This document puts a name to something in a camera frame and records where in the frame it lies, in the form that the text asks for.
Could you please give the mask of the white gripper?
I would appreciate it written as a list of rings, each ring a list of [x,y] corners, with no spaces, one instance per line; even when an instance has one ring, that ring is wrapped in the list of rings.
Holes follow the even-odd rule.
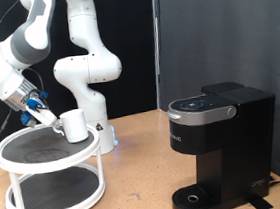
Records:
[[[57,116],[55,116],[49,109],[36,109],[34,111],[29,106],[26,106],[26,110],[45,126],[52,126],[53,128],[59,128],[62,126],[61,121],[57,119]]]

